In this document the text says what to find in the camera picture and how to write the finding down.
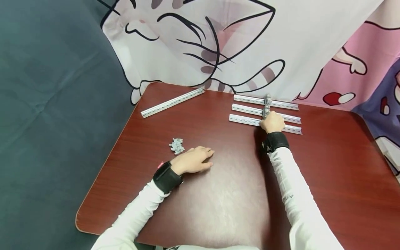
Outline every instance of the gray terminal block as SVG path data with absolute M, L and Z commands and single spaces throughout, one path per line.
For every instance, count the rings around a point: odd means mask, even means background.
M 265 106 L 271 106 L 271 103 L 272 103 L 271 94 L 266 94 L 266 96 L 264 97 Z
M 175 155 L 182 153 L 185 148 L 182 146 L 183 139 L 180 138 L 172 138 L 172 143 L 169 144 L 172 151 L 175 151 Z
M 268 105 L 265 105 L 262 109 L 262 118 L 265 119 L 270 112 L 270 107 Z

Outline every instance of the white sleeve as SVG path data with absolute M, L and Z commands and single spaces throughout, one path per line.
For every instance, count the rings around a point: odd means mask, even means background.
M 269 157 L 292 225 L 289 233 L 290 249 L 343 250 L 322 217 L 290 150 L 278 148 Z
M 154 210 L 169 194 L 164 194 L 153 181 L 118 216 L 114 224 L 99 236 L 92 250 L 137 250 L 133 241 Z

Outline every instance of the table edge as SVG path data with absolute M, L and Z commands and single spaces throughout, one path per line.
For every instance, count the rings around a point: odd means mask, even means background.
M 110 157 L 111 152 L 114 150 L 115 145 L 117 144 L 117 142 L 118 142 L 118 140 L 120 139 L 122 133 L 124 132 L 124 130 L 125 130 L 125 128 L 126 128 L 126 125 L 127 125 L 128 122 L 130 121 L 130 118 L 132 117 L 133 112 L 135 112 L 135 109 L 136 109 L 136 107 L 138 106 L 140 100 L 141 100 L 141 98 L 140 98 L 139 101 L 136 103 L 135 107 L 133 108 L 132 113 L 130 114 L 128 120 L 126 121 L 126 123 L 125 123 L 125 125 L 124 125 L 124 128 L 122 129 L 120 135 L 118 136 L 117 140 L 115 141 L 114 146 L 112 146 L 112 149 L 111 149 L 110 152 L 108 153 L 108 156 L 107 156 L 106 160 L 104 161 L 102 167 L 100 168 L 99 172 L 97 173 L 96 178 L 94 179 L 92 185 L 90 186 L 88 192 L 86 193 L 85 198 L 82 200 L 82 202 L 81 202 L 81 204 L 80 204 L 78 210 L 76 211 L 76 214 L 75 214 L 75 228 L 76 228 L 79 232 L 83 232 L 83 233 L 87 233 L 87 234 L 93 234 L 93 235 L 100 235 L 100 234 L 96 234 L 96 233 L 92 233 L 92 232 L 86 232 L 86 231 L 80 229 L 80 228 L 78 227 L 78 224 L 76 223 L 76 220 L 77 220 L 77 218 L 78 218 L 78 214 L 79 214 L 79 211 L 80 211 L 80 209 L 81 209 L 83 203 L 85 202 L 86 198 L 88 197 L 88 194 L 89 194 L 90 191 L 92 190 L 94 183 L 96 182 L 96 180 L 97 180 L 97 178 L 98 178 L 98 176 L 99 176 L 101 170 L 103 170 L 104 165 L 106 164 L 108 158 Z

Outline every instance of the red-brown table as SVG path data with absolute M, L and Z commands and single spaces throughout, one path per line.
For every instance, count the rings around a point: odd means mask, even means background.
M 259 155 L 260 128 L 229 122 L 233 95 L 206 93 L 148 118 L 140 111 L 193 90 L 148 86 L 77 215 L 82 232 L 101 234 L 151 180 L 168 146 L 213 148 L 211 170 L 186 175 L 160 205 L 138 242 L 164 247 L 231 245 L 290 249 L 275 175 Z M 400 187 L 357 115 L 300 105 L 280 110 L 302 118 L 303 135 L 286 134 L 294 157 L 330 228 L 346 250 L 395 250 L 400 236 Z

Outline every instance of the wrist strap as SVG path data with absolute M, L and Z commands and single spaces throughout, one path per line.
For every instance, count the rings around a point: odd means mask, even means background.
M 264 152 L 267 154 L 274 152 L 277 148 L 289 148 L 289 142 L 282 132 L 272 132 L 267 135 L 267 139 L 262 142 Z
M 171 162 L 169 161 L 158 168 L 153 176 L 153 181 L 164 194 L 168 194 L 174 187 L 183 182 L 182 177 L 171 169 Z

